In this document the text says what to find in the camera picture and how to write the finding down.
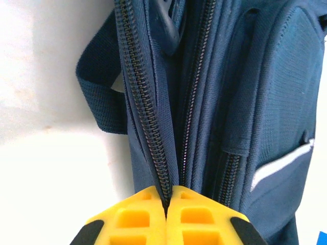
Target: reflective strip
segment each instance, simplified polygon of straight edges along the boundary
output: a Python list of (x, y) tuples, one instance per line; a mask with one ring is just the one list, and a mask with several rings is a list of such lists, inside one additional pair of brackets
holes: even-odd
[(287, 165), (291, 164), (296, 158), (308, 153), (313, 147), (314, 142), (314, 139), (310, 139), (309, 143), (304, 144), (296, 150), (292, 151), (291, 153), (260, 167), (257, 171), (255, 171), (255, 174), (253, 176), (250, 192), (255, 189), (255, 187), (259, 184), (260, 181), (262, 181), (266, 177), (273, 175), (274, 173), (283, 169)]

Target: black rubber pad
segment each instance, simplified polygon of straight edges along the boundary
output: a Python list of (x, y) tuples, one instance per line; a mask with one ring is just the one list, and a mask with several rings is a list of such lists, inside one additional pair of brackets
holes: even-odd
[(231, 218), (230, 222), (244, 245), (267, 245), (251, 223), (238, 217)]
[(102, 220), (96, 220), (83, 226), (71, 245), (94, 245), (103, 225)]

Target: front pocket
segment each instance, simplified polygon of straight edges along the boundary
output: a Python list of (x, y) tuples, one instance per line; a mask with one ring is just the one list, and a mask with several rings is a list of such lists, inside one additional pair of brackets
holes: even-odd
[(302, 198), (313, 145), (311, 139), (255, 172), (251, 203), (245, 214), (265, 239), (280, 231), (294, 216)]

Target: zipper pull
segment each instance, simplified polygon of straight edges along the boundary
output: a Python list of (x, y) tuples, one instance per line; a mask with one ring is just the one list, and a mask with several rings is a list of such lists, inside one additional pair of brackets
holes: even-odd
[(173, 0), (150, 0), (150, 29), (152, 37), (160, 45), (161, 49), (172, 56), (180, 43), (181, 35), (169, 16)]

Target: backpack strap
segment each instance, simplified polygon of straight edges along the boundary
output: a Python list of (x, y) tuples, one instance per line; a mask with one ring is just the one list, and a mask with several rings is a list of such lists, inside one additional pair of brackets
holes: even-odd
[(76, 75), (100, 129), (127, 134), (124, 93), (111, 89), (121, 73), (114, 11), (83, 52)]

